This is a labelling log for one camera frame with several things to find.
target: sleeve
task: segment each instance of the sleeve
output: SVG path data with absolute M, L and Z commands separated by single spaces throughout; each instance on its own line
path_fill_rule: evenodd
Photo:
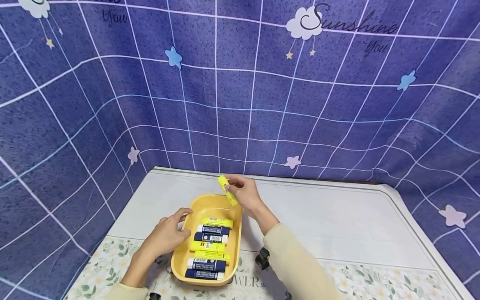
M 112 286 L 106 300 L 148 300 L 147 288 L 132 288 L 121 283 Z
M 264 244 L 272 269 L 293 299 L 342 299 L 336 284 L 286 225 L 280 223 L 270 229 Z

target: right hand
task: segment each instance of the right hand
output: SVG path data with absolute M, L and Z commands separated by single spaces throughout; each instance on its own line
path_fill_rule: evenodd
M 225 189 L 234 194 L 247 215 L 255 219 L 257 212 L 266 207 L 258 194 L 255 180 L 231 174 L 225 177 L 230 183 Z

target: plastic tray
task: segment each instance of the plastic tray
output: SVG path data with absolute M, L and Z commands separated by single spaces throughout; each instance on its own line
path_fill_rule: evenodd
M 225 195 L 208 194 L 195 199 L 190 208 L 193 214 L 188 215 L 183 223 L 183 229 L 189 229 L 192 235 L 179 247 L 175 249 L 172 255 L 171 268 L 176 278 L 179 280 L 197 286 L 219 287 L 227 284 L 237 270 L 240 255 L 240 237 L 242 207 L 238 204 L 231 206 Z M 197 231 L 199 224 L 202 224 L 203 218 L 214 217 L 230 219 L 233 221 L 233 228 L 228 235 L 228 243 L 225 253 L 230 254 L 230 265 L 227 265 L 225 275 L 221 280 L 205 280 L 186 278 L 187 261 L 193 258 L 194 252 L 190 251 L 190 243 L 193 242 L 193 236 Z

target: fabric backdrop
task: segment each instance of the fabric backdrop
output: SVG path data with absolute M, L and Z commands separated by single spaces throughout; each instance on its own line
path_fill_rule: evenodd
M 480 2 L 325 1 L 0 0 L 0 296 L 164 166 L 387 183 L 480 298 Z

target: person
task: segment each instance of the person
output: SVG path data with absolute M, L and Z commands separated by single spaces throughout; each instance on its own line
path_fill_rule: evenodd
M 264 247 L 270 252 L 269 263 L 278 279 L 284 283 L 293 299 L 341 299 L 341 294 L 315 257 L 296 236 L 275 217 L 263 203 L 253 179 L 240 175 L 226 175 L 228 191 L 233 193 L 245 213 L 257 221 L 264 235 Z M 145 280 L 154 260 L 169 253 L 190 236 L 189 230 L 178 230 L 178 223 L 193 211 L 180 208 L 162 218 L 138 251 L 120 283 L 114 285 L 107 300 L 148 299 Z

